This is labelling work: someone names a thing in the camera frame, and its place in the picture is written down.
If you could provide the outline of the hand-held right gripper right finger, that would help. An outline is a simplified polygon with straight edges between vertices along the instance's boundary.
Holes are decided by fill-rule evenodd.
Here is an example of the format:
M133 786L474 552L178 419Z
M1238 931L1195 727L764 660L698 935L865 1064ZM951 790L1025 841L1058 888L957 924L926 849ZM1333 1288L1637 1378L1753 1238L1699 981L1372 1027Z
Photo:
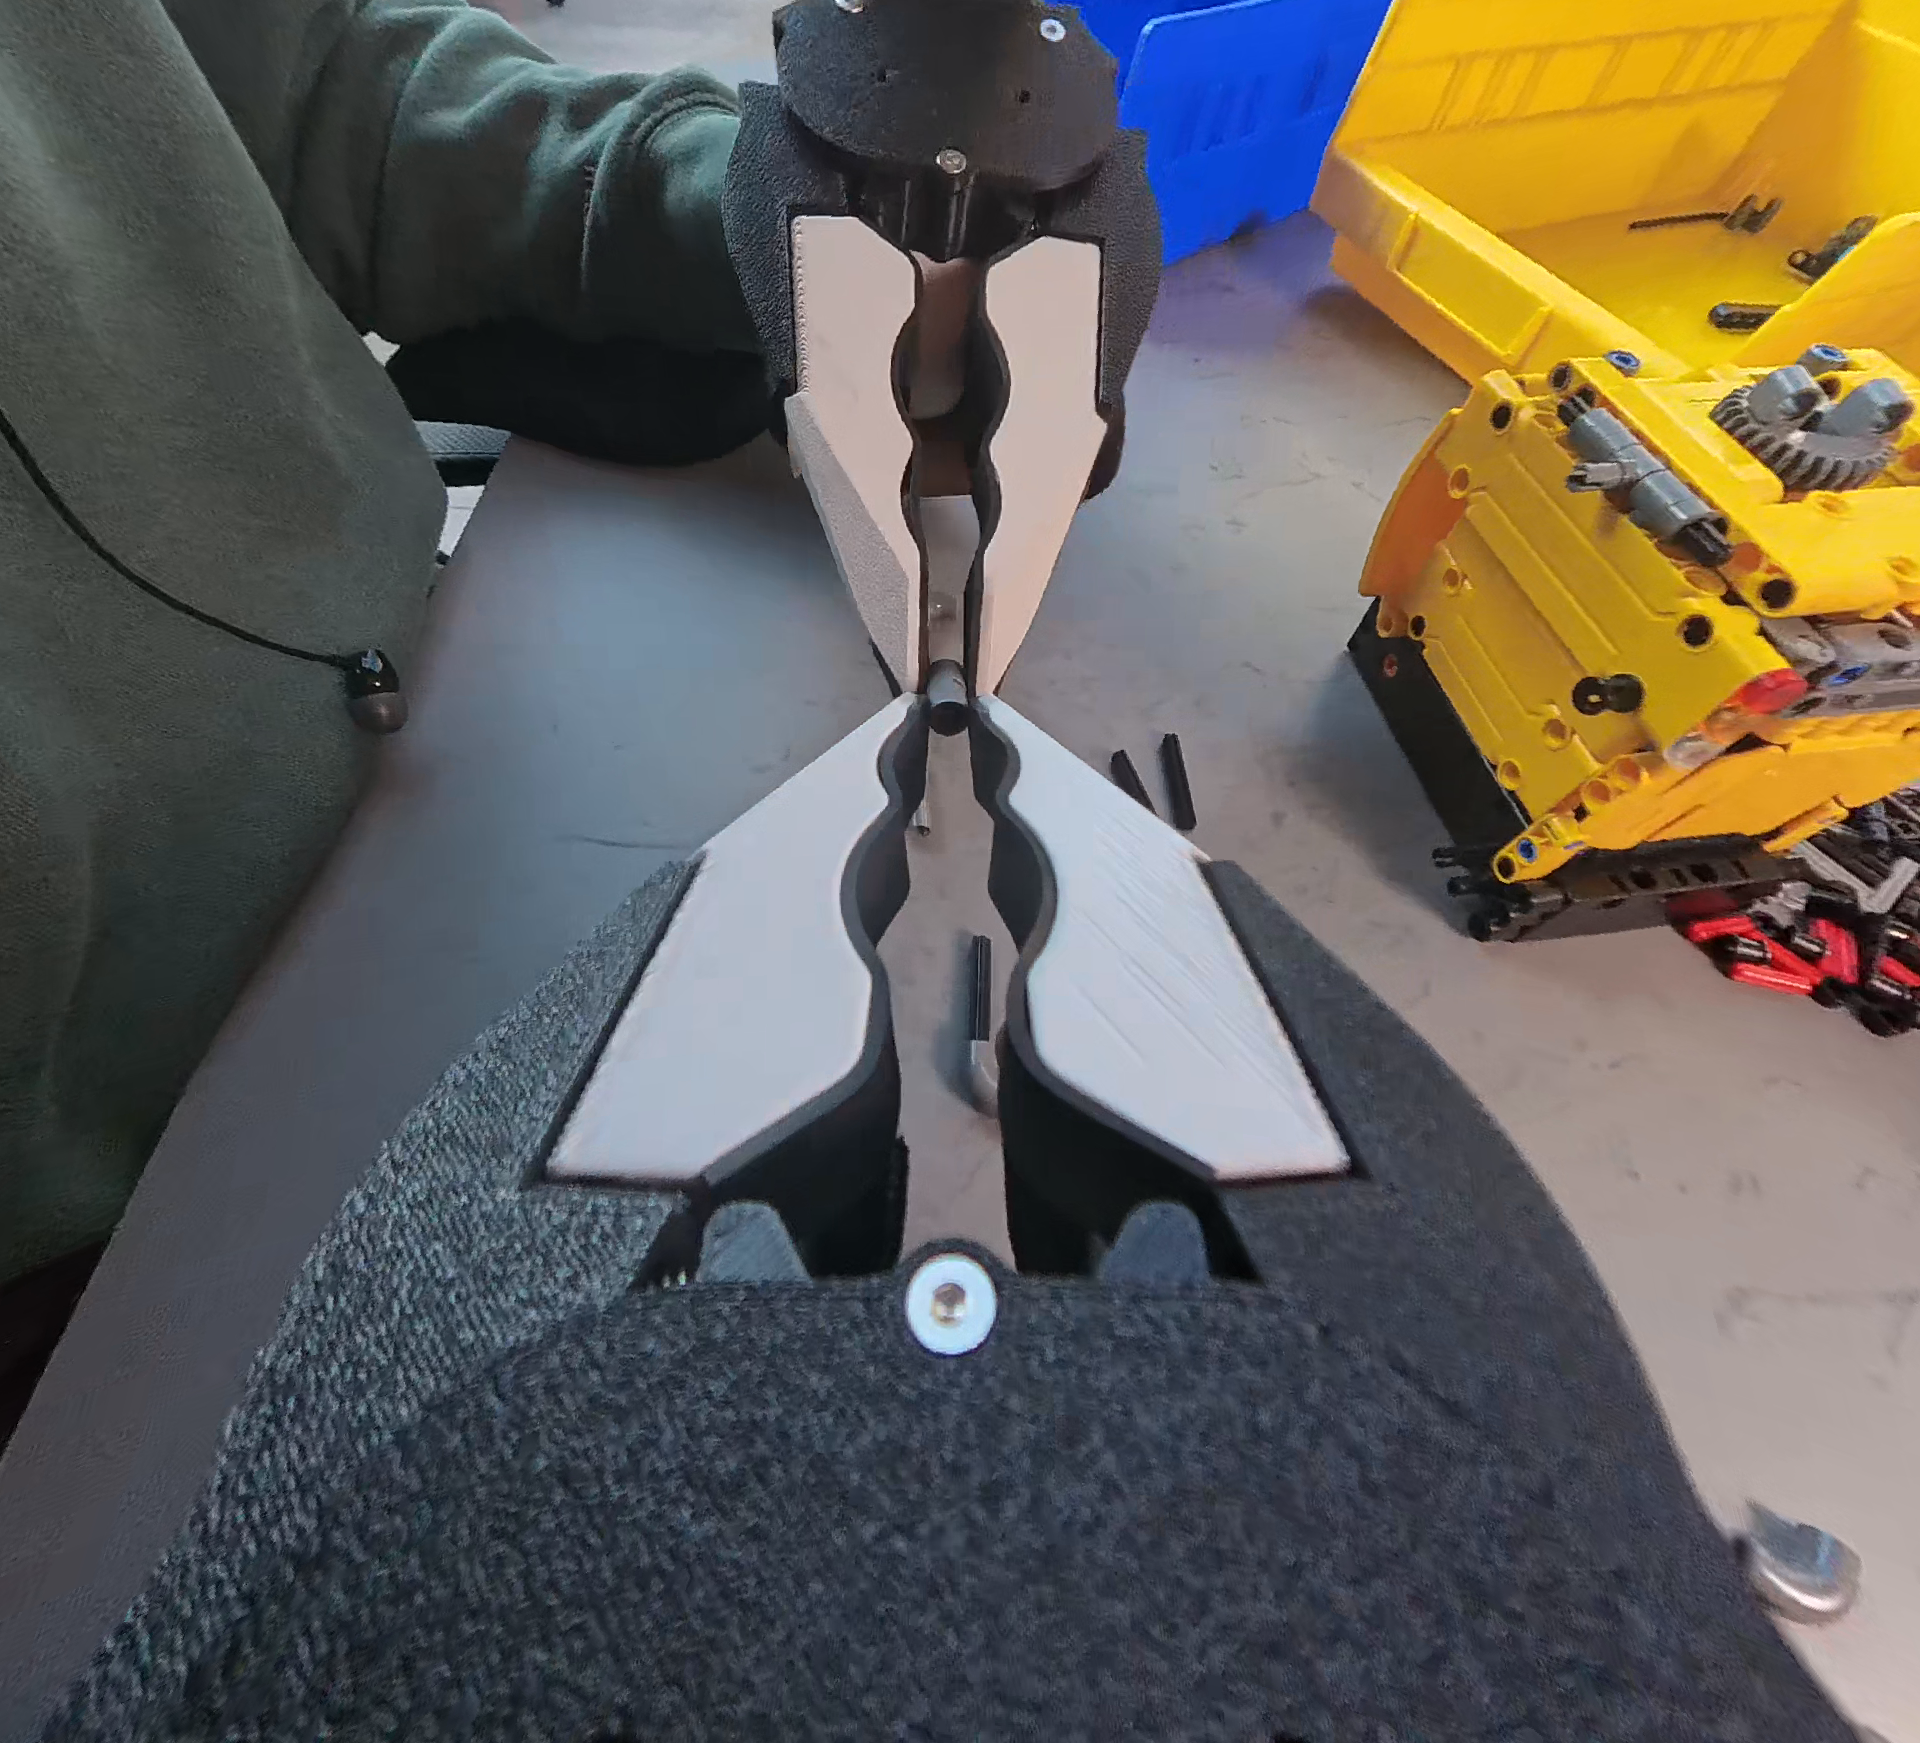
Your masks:
M1246 1275L1234 1194L1354 1158L1186 838L1004 700L970 725L987 893L1013 945L997 1046L1006 1223L1025 1275L1088 1275L1174 1203Z

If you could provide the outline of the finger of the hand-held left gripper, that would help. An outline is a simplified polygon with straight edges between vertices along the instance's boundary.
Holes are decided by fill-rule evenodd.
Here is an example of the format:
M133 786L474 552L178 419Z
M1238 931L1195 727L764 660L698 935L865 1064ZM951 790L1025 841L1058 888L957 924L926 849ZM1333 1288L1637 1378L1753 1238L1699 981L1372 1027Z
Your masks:
M787 447L870 642L903 693L923 686L922 545L903 507L914 438L900 407L900 337L918 268L854 216L790 221L796 390Z
M972 686L999 688L1043 605L1108 434L1099 409L1102 251L1038 239L982 282L999 404L984 441L992 507L976 555Z

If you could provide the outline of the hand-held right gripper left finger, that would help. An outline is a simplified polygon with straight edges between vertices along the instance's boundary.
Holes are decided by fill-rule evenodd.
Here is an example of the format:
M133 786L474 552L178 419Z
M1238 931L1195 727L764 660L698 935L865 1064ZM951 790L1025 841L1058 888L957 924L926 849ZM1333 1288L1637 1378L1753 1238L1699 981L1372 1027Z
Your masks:
M599 1037L541 1178L774 1208L815 1275L900 1261L908 1154L879 941L909 891L922 697L713 835Z

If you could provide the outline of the yellow lego robot model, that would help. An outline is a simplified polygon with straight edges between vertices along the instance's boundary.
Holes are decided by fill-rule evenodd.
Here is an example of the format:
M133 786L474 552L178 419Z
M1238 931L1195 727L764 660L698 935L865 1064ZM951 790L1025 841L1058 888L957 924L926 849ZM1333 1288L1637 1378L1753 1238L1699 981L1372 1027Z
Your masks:
M1916 786L1916 375L1872 349L1487 372L1408 466L1350 659L1479 941L1764 891Z

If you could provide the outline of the person's left forearm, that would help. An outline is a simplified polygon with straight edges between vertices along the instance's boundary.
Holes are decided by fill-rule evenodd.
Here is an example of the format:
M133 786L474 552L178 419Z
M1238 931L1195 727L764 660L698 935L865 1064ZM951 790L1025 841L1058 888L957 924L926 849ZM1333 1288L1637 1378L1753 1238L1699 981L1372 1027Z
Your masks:
M468 0L317 0L305 36L280 210L353 327L756 352L721 224L729 86L566 66Z

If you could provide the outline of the black mesh office chair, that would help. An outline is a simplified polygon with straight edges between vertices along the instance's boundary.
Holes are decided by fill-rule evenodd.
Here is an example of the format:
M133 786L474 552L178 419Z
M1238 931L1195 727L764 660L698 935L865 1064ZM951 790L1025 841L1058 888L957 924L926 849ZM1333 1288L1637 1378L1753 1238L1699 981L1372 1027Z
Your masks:
M436 549L436 563L444 568L459 546L510 434L492 426L444 419L417 419L417 434L446 488L446 512Z

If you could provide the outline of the yellow plastic bin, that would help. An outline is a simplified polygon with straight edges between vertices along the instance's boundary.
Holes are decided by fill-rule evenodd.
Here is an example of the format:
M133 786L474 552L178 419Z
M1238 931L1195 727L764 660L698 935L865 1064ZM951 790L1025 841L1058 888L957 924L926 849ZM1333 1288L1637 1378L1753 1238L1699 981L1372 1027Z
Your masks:
M1918 0L1393 0L1312 199L1332 267L1457 377L1812 343L1916 372ZM1754 236L1634 219L1782 197ZM1860 215L1823 279L1790 272ZM1777 303L1750 336L1719 302Z

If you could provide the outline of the pile of black red pins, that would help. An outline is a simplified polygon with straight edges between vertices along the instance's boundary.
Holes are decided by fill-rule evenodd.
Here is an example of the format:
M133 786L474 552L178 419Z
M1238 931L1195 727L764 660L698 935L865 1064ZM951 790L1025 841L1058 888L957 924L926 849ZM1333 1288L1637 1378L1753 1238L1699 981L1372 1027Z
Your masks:
M1916 1033L1918 790L1790 857L1797 874L1777 883L1668 895L1668 925L1733 984L1810 997L1881 1039Z

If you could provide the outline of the black wired earphone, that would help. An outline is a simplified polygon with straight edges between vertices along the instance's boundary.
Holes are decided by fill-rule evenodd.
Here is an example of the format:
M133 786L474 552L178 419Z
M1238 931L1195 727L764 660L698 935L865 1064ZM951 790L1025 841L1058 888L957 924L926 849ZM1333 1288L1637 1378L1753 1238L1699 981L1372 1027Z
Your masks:
M352 652L315 651L277 640L249 627L222 621L205 609L181 601L156 580L130 568L94 532L75 515L60 490L46 475L23 435L12 426L12 417L1 413L1 439L12 452L26 479L36 488L39 500L52 510L60 529L66 531L81 549L108 570L113 578L129 584L134 592L170 614L185 618L207 631L215 631L233 642L255 649L283 660L302 667L332 670L340 679L349 720L376 736L399 733L410 718L410 705L401 676L381 647L362 647Z

